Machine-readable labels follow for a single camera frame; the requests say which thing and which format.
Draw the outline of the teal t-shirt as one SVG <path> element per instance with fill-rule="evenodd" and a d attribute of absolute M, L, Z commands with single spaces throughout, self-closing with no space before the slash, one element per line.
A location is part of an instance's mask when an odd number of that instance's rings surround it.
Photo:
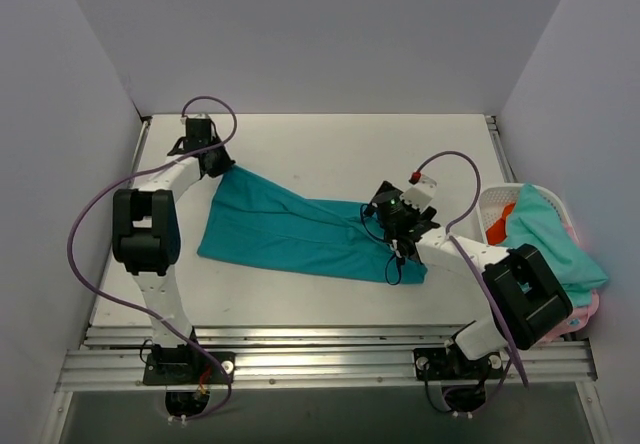
<path fill-rule="evenodd" d="M 234 167 L 215 191 L 201 258 L 261 269 L 420 285 L 427 269 L 413 261 L 391 267 L 392 252 L 360 220 L 361 204 L 309 199 Z"/>

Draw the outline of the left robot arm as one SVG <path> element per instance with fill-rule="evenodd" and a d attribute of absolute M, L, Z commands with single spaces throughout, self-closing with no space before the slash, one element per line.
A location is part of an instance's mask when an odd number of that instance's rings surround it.
<path fill-rule="evenodd" d="M 194 381 L 202 369 L 200 355 L 185 340 L 195 331 L 180 296 L 175 265 L 181 253 L 176 202 L 205 177 L 218 178 L 235 161 L 207 114 L 183 116 L 185 134 L 160 170 L 138 188 L 113 196 L 112 252 L 133 277 L 152 312 L 151 357 L 179 383 Z"/>

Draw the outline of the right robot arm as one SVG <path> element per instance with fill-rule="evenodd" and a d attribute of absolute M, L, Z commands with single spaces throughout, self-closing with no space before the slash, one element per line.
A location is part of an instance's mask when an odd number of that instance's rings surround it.
<path fill-rule="evenodd" d="M 430 205 L 436 187 L 429 178 L 405 191 L 384 181 L 363 214 L 376 219 L 399 268 L 413 261 L 479 279 L 491 314 L 454 334 L 443 354 L 447 370 L 464 377 L 493 352 L 531 348 L 568 318 L 573 306 L 536 247 L 491 246 L 436 223 L 436 209 Z"/>

